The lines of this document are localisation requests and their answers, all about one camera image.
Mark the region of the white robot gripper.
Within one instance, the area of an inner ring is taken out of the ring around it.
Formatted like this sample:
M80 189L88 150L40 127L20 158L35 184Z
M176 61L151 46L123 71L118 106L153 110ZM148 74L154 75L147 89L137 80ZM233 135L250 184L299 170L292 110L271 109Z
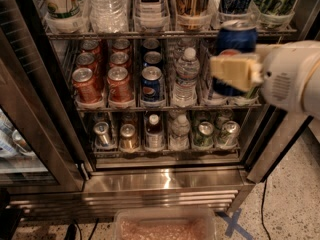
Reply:
M255 53L212 56L211 76L248 92L263 83L264 61L261 92L268 103L287 112L320 113L319 41L257 44Z

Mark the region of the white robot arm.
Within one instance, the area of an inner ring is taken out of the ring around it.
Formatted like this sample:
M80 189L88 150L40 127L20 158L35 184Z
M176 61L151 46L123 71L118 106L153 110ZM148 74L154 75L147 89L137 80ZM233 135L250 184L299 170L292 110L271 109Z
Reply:
M209 59L210 74L239 91L259 87L267 103L320 119L320 42L258 44Z

